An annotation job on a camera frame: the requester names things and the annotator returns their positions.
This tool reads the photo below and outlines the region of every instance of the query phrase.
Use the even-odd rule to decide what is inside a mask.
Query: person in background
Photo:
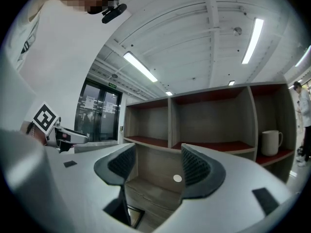
[[[294,82],[294,90],[299,95],[300,107],[297,112],[302,115],[303,126],[305,127],[305,137],[303,141],[303,151],[301,156],[297,156],[298,166],[306,166],[311,152],[311,100],[308,92],[302,88],[299,82]]]
[[[6,130],[21,130],[25,133],[30,122],[22,120],[29,109],[29,104],[23,104],[16,97],[34,97],[32,89],[19,75],[26,55],[35,42],[39,25],[40,11],[49,0],[29,0],[12,23],[0,48],[0,115],[6,120],[0,120],[0,128]],[[90,14],[100,13],[114,0],[60,0],[66,6],[77,11]],[[36,126],[33,128],[34,137],[45,144],[43,132]]]

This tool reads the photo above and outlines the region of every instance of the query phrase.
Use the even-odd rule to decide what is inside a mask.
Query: door
[[[122,93],[86,80],[77,105],[75,130],[90,142],[118,139],[119,108]]]

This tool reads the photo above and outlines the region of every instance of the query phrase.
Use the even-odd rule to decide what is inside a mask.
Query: exit sign
[[[109,86],[114,88],[114,89],[117,89],[117,86],[115,84],[109,83]]]

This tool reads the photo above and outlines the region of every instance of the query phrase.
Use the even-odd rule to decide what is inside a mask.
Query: floor
[[[296,149],[300,147],[303,137],[303,133],[297,132]],[[308,180],[311,173],[311,159],[309,159],[309,161],[307,162],[307,166],[305,167],[299,167],[297,164],[298,162],[295,160],[287,181],[288,188],[294,193],[301,192],[305,185],[305,182]]]

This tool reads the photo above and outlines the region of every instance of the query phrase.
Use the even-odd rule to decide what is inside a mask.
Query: red shelf board
[[[236,98],[245,87],[233,87],[214,91],[205,91],[188,95],[181,95],[173,100],[177,104],[199,103],[205,101],[216,101]]]
[[[270,161],[275,161],[283,156],[292,153],[294,150],[287,150],[287,149],[279,149],[278,153],[275,156],[264,156],[261,153],[258,153],[256,162],[260,165],[265,164]]]
[[[251,86],[253,96],[270,95],[279,90],[283,84],[263,84]]]
[[[150,137],[145,137],[145,136],[129,136],[126,138],[134,140],[134,141],[150,144],[150,145],[155,145],[158,147],[164,147],[164,148],[168,147],[167,140],[160,140],[160,139],[155,139],[155,138],[150,138]]]
[[[130,108],[135,109],[152,109],[152,108],[160,108],[160,107],[167,107],[168,106],[168,99],[161,99],[155,100],[145,103],[138,103],[133,105],[128,105]]]
[[[236,141],[236,142],[220,142],[220,143],[178,142],[174,147],[172,147],[172,149],[181,150],[182,143],[187,143],[221,152],[239,151],[253,148],[252,146],[247,145],[246,143]]]

